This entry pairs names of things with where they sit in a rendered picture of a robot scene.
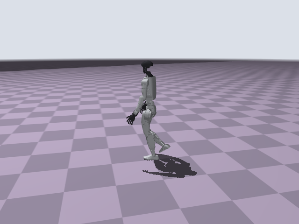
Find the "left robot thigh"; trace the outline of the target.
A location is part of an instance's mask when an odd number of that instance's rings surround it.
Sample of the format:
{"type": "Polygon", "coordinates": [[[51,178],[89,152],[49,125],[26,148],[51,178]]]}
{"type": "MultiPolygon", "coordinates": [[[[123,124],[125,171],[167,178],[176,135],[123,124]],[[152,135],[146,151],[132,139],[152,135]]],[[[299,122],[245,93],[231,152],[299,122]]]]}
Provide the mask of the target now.
{"type": "MultiPolygon", "coordinates": [[[[145,134],[145,136],[147,138],[148,138],[149,134],[154,135],[153,132],[149,132],[149,129],[150,129],[150,118],[151,117],[152,117],[152,110],[151,109],[147,109],[147,110],[143,111],[141,124],[142,124],[143,132],[144,132],[144,134],[145,134]]],[[[154,137],[155,137],[155,135],[154,135],[154,137]]]]}

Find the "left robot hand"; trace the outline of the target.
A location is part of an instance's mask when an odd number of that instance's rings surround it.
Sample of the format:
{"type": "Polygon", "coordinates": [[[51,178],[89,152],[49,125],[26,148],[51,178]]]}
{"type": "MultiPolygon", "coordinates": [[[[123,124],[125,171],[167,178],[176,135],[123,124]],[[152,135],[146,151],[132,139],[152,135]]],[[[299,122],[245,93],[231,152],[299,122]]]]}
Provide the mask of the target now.
{"type": "MultiPolygon", "coordinates": [[[[133,111],[134,112],[134,111],[133,111]]],[[[132,113],[132,115],[130,115],[130,116],[128,116],[128,117],[126,117],[126,118],[129,118],[128,120],[127,120],[127,122],[128,122],[128,124],[133,124],[133,121],[135,120],[135,117],[138,115],[138,113],[136,114],[136,115],[134,115],[133,113],[132,113]],[[129,123],[130,122],[130,123],[129,123]],[[132,122],[132,123],[131,123],[132,122]]]]}

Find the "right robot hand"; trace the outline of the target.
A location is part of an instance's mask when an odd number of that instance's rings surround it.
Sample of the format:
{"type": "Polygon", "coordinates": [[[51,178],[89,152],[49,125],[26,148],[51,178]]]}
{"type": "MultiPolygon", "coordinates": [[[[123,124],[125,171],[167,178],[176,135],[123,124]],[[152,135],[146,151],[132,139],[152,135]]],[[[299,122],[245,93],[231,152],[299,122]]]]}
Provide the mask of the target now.
{"type": "MultiPolygon", "coordinates": [[[[145,101],[145,103],[146,103],[146,101],[145,101]]],[[[141,108],[141,110],[142,110],[142,112],[144,111],[144,110],[146,110],[146,106],[147,106],[147,104],[145,104],[144,103],[144,105],[142,106],[142,108],[141,108]]],[[[141,110],[140,110],[140,113],[141,113],[141,110]]],[[[142,113],[141,113],[142,114],[142,113]]]]}

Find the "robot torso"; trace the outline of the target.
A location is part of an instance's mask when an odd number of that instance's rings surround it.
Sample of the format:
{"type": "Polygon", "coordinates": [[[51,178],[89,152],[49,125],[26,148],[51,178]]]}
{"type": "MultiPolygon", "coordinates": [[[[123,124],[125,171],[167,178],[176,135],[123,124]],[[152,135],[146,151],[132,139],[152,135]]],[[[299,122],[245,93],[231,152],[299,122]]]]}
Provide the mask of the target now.
{"type": "Polygon", "coordinates": [[[155,76],[153,77],[148,77],[148,75],[146,75],[143,79],[149,79],[149,85],[147,88],[147,106],[146,106],[146,110],[147,109],[151,109],[152,110],[152,115],[154,115],[156,113],[156,106],[154,105],[153,100],[156,98],[156,78],[155,76]]]}

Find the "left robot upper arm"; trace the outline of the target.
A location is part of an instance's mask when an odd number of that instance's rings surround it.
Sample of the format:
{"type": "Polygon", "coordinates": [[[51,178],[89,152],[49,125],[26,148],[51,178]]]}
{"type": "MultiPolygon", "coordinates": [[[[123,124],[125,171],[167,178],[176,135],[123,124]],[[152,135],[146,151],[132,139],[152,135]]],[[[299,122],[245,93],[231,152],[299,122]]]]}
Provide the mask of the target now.
{"type": "Polygon", "coordinates": [[[142,85],[142,96],[144,97],[144,100],[146,100],[146,97],[147,97],[147,88],[148,88],[148,85],[149,85],[149,79],[143,79],[142,82],[141,82],[141,85],[142,85]]]}

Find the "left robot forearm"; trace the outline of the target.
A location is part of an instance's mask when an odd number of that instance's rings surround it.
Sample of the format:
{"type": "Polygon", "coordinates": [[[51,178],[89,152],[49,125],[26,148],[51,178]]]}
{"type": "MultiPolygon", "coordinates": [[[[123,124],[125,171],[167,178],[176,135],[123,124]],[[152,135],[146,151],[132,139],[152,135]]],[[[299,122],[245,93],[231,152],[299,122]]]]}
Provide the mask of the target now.
{"type": "Polygon", "coordinates": [[[134,115],[136,115],[141,110],[142,106],[144,105],[143,100],[144,100],[144,97],[140,96],[139,101],[138,101],[138,105],[137,105],[135,111],[133,112],[134,115]]]}

